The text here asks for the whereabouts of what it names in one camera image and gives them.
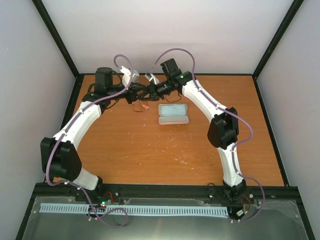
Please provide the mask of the transparent brown sunglasses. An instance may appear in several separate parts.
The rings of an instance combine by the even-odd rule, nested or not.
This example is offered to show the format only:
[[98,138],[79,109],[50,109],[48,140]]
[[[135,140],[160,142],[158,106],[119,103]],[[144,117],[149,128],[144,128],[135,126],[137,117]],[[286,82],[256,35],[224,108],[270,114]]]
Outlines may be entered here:
[[138,113],[146,112],[150,109],[149,103],[146,100],[137,100],[133,102],[131,106],[132,106],[132,110]]

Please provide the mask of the light blue cleaning cloth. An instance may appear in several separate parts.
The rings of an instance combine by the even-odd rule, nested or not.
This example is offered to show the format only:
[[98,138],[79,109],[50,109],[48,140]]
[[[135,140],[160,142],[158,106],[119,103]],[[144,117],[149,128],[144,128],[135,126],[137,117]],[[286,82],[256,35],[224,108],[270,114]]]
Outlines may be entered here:
[[165,104],[160,107],[163,117],[186,116],[187,109],[184,104]]

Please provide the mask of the pink glasses case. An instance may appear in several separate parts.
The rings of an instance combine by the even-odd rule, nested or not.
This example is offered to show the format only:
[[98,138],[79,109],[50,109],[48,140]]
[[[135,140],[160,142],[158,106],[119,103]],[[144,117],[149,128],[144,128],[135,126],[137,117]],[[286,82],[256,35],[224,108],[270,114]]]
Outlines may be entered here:
[[160,125],[188,124],[188,105],[186,103],[170,103],[158,105],[158,123]]

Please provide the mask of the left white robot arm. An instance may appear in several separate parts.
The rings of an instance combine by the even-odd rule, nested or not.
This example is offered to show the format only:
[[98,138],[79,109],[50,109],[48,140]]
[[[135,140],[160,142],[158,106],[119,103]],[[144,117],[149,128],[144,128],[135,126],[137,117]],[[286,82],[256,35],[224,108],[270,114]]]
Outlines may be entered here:
[[139,74],[122,66],[120,82],[114,84],[117,72],[110,67],[99,67],[94,82],[71,117],[53,137],[45,137],[40,143],[41,164],[45,180],[50,186],[70,184],[85,189],[92,201],[103,198],[102,179],[85,170],[77,153],[79,144],[92,124],[101,117],[111,101],[125,99],[129,104],[135,101],[158,100],[154,83],[138,82]]

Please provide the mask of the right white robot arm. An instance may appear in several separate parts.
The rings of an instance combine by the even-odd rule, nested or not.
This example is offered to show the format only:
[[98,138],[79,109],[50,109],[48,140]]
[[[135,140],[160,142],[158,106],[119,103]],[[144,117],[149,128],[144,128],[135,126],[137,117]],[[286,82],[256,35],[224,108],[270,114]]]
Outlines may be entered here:
[[150,81],[151,96],[163,97],[173,91],[192,101],[209,121],[207,138],[220,156],[223,169],[223,192],[229,202],[237,201],[246,190],[241,173],[236,143],[239,135],[238,112],[215,100],[190,71],[182,72],[171,58],[160,64],[166,81],[159,82],[154,74],[145,77]]

